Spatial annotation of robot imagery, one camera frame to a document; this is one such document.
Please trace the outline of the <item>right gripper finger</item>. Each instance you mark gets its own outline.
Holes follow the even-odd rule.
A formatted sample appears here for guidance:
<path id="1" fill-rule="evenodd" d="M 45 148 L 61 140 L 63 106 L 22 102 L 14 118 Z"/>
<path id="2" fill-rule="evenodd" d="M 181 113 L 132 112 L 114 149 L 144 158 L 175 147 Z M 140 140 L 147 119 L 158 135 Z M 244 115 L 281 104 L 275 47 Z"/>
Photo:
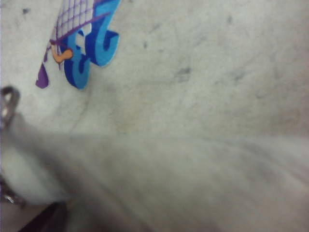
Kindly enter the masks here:
<path id="1" fill-rule="evenodd" d="M 19 232 L 64 232 L 68 215 L 65 202 L 53 203 L 22 227 Z"/>

